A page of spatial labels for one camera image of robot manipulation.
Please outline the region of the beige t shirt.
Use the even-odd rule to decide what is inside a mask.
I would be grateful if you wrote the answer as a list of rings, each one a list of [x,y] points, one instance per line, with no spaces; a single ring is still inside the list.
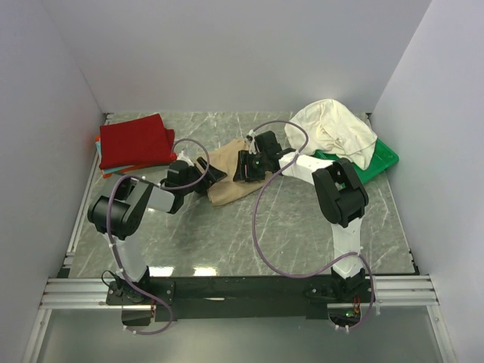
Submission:
[[[270,172],[266,172],[261,181],[233,181],[237,169],[238,151],[247,149],[244,140],[234,139],[219,149],[209,152],[210,165],[227,174],[225,178],[216,182],[207,191],[208,198],[213,206],[229,204],[259,190],[265,180],[271,176]]]

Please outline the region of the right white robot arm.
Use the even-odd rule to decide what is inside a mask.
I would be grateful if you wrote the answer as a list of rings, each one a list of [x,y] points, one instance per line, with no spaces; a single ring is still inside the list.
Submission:
[[[333,234],[334,260],[324,297],[344,300],[361,293],[365,264],[361,260],[361,224],[369,197],[351,162],[323,160],[283,149],[274,132],[247,136],[249,148],[239,150],[236,182],[258,182],[268,172],[307,182],[315,188],[323,217]]]

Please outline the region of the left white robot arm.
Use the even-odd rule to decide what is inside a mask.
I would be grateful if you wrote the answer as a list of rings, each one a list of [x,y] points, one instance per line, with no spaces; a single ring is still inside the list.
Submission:
[[[88,208],[88,221],[108,242],[116,271],[110,291],[140,303],[153,293],[150,270],[133,240],[148,208],[177,213],[189,193],[206,194],[215,183],[228,174],[199,157],[196,163],[176,160],[169,166],[166,177],[156,185],[134,176],[115,175],[103,186]]]

